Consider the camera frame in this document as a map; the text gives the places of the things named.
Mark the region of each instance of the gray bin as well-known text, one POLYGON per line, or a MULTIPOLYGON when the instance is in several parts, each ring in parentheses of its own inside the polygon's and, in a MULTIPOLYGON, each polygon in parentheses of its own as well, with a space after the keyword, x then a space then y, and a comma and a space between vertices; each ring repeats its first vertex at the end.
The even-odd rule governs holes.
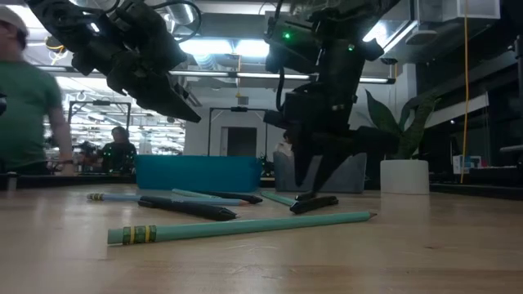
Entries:
MULTIPOLYGON (((294 181, 294 157, 274 152, 275 185, 279 192, 305 192, 312 189, 321 156, 314 156, 303 185, 298 187, 294 181)), ((346 161, 333 173, 320 192, 353 193, 364 191, 367 154, 357 154, 346 161)))

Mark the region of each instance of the potted plant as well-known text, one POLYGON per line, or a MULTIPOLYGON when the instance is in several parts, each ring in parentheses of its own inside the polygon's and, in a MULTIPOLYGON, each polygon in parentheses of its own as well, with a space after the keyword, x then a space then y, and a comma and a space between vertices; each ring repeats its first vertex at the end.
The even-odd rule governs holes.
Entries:
POLYGON ((425 131, 425 123, 434 110, 436 96, 426 96, 420 101, 412 123, 405 128, 411 113, 407 102, 401 110, 400 121, 396 122, 392 112, 381 102, 375 100, 369 91, 367 103, 370 119, 382 131, 398 136, 396 154, 387 154, 380 164, 380 182, 383 193, 429 194, 428 162, 411 160, 425 131))

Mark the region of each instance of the black marker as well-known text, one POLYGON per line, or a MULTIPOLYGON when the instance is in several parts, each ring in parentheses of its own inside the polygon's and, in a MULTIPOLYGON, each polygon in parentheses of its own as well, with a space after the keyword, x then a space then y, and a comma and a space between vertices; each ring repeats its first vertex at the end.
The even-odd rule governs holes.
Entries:
POLYGON ((193 216, 201 216, 209 220, 230 221, 236 218, 236 214, 224 207, 215 207, 207 204, 188 203, 169 198, 142 196, 138 205, 148 208, 159 208, 171 212, 182 212, 193 216))
POLYGON ((319 197, 305 201, 298 201, 291 206, 290 211, 296 214, 301 214, 336 204, 338 204, 336 196, 319 197))
POLYGON ((225 199, 241 199, 241 200, 245 200, 251 204, 257 204, 257 203, 260 203, 263 201, 263 199, 256 197, 254 195, 244 195, 244 194, 225 193, 225 192, 201 192, 201 191, 194 191, 194 192, 212 195, 212 196, 218 196, 220 198, 225 198, 225 199))

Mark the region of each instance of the white pot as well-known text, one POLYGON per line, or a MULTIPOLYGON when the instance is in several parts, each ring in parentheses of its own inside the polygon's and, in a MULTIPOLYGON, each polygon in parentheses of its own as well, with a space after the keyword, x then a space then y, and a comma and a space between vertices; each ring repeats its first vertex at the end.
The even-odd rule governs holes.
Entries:
POLYGON ((428 195, 428 162, 383 160, 380 166, 382 193, 428 195))

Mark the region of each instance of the plant leaf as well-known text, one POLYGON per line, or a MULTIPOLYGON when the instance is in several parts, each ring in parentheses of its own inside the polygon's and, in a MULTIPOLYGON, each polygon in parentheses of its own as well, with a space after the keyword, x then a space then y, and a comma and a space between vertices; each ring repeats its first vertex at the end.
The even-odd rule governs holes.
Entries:
POLYGON ((365 120, 371 127, 378 128, 378 127, 376 127, 376 125, 374 125, 374 122, 372 120, 370 120, 370 118, 368 116, 366 116, 364 113, 362 113, 361 111, 356 110, 355 113, 357 115, 359 115, 363 120, 365 120))
POLYGON ((390 132, 393 135, 401 136, 400 127, 396 123, 392 112, 380 101, 367 92, 367 107, 369 107, 370 119, 374 125, 381 131, 390 132))
POLYGON ((418 109, 416 110, 414 121, 410 125, 409 129, 405 131, 400 138, 398 153, 394 156, 394 158, 408 159, 412 157, 412 154, 419 147, 419 142, 421 142, 423 138, 425 124, 427 123, 428 117, 434 110, 436 98, 436 96, 428 96, 422 100, 418 106, 418 109))
POLYGON ((411 103, 409 103, 411 100, 407 101, 405 105, 403 105, 403 109, 401 110, 401 117, 400 122, 398 122, 398 126, 400 127, 401 131, 405 130, 405 124, 407 123, 407 120, 410 117, 410 110, 412 109, 411 103))

